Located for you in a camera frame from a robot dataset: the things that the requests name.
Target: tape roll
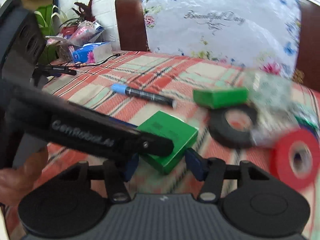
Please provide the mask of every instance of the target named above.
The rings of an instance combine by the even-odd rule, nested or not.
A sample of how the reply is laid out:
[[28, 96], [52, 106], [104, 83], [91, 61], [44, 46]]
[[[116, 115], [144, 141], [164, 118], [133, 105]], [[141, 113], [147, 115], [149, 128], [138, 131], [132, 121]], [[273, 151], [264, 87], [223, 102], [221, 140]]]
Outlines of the tape roll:
[[257, 110], [247, 105], [211, 111], [209, 132], [213, 139], [233, 149], [252, 146], [250, 129], [257, 123]]
[[271, 154], [271, 174], [297, 191], [315, 181], [319, 166], [319, 143], [306, 129], [280, 138]]

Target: tissue box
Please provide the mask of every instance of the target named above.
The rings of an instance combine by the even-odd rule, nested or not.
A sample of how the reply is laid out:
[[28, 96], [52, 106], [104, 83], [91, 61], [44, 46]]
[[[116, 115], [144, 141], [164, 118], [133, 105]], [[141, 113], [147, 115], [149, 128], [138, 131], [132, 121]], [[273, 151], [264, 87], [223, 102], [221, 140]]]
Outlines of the tissue box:
[[112, 56], [110, 42], [89, 43], [72, 53], [74, 62], [99, 63]]

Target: floral pillowcase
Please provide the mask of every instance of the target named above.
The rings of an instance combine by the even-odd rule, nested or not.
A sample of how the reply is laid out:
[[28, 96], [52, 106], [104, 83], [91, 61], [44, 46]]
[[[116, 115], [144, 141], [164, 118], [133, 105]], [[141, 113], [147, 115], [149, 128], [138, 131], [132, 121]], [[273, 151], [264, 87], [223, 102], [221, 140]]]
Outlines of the floral pillowcase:
[[142, 0], [142, 5], [152, 52], [293, 76], [299, 0]]

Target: pink flower print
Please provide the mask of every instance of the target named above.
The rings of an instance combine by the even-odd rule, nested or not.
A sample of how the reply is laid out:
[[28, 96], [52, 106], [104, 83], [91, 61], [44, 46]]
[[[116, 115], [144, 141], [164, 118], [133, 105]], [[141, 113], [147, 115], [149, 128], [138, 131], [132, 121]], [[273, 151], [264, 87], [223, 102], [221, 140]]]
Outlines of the pink flower print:
[[153, 28], [155, 26], [155, 19], [151, 15], [145, 15], [144, 24], [149, 28]]
[[88, 60], [86, 63], [95, 63], [93, 51], [89, 51], [87, 57]]
[[280, 75], [281, 67], [278, 63], [274, 62], [264, 65], [261, 70], [273, 75]]

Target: blue marker cap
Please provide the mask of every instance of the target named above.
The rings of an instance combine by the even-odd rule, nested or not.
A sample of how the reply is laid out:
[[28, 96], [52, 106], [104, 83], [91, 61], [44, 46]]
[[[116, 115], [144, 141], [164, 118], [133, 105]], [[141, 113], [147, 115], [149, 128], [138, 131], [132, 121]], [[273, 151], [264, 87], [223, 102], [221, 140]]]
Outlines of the blue marker cap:
[[125, 95], [125, 89], [127, 88], [127, 85], [121, 85], [121, 84], [113, 84], [110, 88], [112, 91]]

